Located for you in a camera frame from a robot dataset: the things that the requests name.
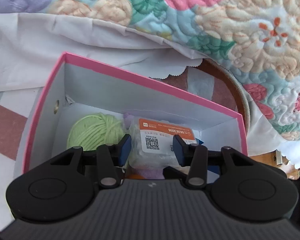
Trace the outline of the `purple plush toy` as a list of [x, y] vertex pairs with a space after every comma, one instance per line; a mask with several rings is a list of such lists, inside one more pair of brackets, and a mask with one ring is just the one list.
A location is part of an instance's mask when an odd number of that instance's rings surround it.
[[[125, 122], [125, 127], [129, 128], [132, 120], [134, 119], [134, 116], [125, 113], [123, 115], [124, 118], [124, 122]], [[133, 168], [131, 167], [129, 164], [127, 166], [127, 174], [126, 177], [129, 179], [150, 179], [150, 180], [160, 180], [160, 179], [164, 179], [164, 176], [162, 174], [162, 170], [147, 170], [147, 169], [137, 169], [137, 168]]]

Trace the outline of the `green yarn ball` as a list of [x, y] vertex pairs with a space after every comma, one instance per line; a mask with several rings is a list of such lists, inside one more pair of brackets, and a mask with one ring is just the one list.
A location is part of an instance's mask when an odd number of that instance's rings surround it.
[[81, 146], [84, 151], [92, 151], [104, 144], [117, 144], [125, 134], [122, 120], [113, 115], [86, 115], [72, 126], [66, 145], [67, 148]]

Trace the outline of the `floral quilt bedspread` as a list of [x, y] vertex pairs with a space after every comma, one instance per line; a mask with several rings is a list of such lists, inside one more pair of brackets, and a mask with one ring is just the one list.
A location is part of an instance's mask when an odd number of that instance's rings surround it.
[[274, 129], [300, 140], [300, 0], [0, 0], [0, 14], [68, 15], [129, 27], [203, 53], [256, 99]]

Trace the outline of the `patterned oval rug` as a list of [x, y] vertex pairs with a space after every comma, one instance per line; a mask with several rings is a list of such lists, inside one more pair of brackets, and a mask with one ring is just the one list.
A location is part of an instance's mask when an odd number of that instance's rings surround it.
[[[186, 67], [179, 76], [169, 75], [163, 82], [232, 109], [250, 125], [250, 111], [245, 94], [228, 72], [210, 60], [198, 67]], [[41, 93], [40, 88], [0, 92], [0, 231], [13, 217], [5, 200], [5, 191], [23, 162], [29, 117]]]

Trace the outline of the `white bed skirt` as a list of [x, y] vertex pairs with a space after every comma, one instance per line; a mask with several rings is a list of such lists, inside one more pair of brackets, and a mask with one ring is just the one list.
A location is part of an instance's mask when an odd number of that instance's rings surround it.
[[286, 82], [272, 70], [245, 73], [190, 49], [89, 18], [0, 14], [0, 92], [43, 87], [57, 59], [69, 52], [176, 85], [210, 99], [229, 81], [245, 109], [248, 152], [279, 150], [300, 168], [300, 76]]

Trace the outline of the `blue wet wipes packet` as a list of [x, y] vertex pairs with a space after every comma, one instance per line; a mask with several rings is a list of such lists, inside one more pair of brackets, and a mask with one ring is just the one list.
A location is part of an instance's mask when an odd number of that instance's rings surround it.
[[206, 184], [213, 183], [219, 178], [219, 158], [221, 153], [219, 151], [207, 150], [200, 139], [196, 139], [198, 142], [199, 150], [196, 150], [195, 159], [199, 161], [198, 167], [203, 168], [206, 172], [204, 182]]

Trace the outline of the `pink cardboard box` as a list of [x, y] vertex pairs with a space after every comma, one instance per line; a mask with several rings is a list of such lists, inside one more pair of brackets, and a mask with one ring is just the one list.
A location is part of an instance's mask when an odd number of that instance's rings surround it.
[[226, 107], [121, 68], [64, 53], [53, 67], [32, 116], [23, 172], [66, 149], [73, 124], [95, 113], [125, 113], [192, 128], [210, 150], [247, 154], [243, 117]]

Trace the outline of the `clear cotton swab box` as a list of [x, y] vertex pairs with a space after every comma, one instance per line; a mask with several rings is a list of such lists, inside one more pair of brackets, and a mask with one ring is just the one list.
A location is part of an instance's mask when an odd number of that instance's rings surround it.
[[173, 136], [179, 135], [187, 144], [197, 140], [192, 129], [170, 122], [134, 117], [129, 127], [132, 149], [129, 164], [136, 169], [178, 167], [173, 152]]

